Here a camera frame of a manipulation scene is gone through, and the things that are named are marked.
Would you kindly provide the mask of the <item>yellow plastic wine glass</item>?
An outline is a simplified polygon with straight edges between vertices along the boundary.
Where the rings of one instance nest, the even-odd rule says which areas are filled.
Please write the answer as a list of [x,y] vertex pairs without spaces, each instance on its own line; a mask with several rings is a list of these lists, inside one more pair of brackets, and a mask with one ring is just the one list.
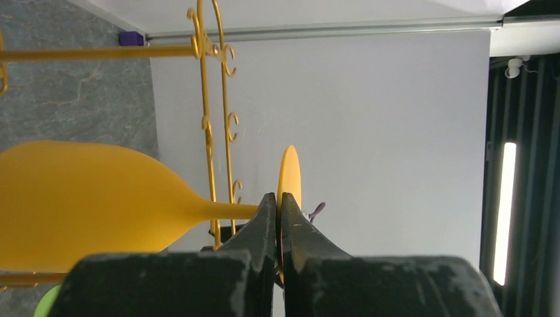
[[23,143],[1,153],[1,286],[59,283],[87,256],[161,252],[202,222],[256,212],[202,198],[132,149]]

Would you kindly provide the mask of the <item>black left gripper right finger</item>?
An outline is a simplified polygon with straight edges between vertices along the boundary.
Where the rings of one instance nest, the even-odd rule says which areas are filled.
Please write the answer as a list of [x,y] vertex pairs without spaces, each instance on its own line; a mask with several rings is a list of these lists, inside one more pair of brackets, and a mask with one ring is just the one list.
[[454,256],[352,256],[281,198],[287,316],[500,316],[491,288]]

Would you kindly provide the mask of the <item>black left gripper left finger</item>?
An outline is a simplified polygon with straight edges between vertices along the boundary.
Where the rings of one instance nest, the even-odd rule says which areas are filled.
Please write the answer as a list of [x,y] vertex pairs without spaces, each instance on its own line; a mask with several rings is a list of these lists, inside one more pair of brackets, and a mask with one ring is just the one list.
[[101,254],[65,278],[50,316],[270,316],[276,198],[216,251]]

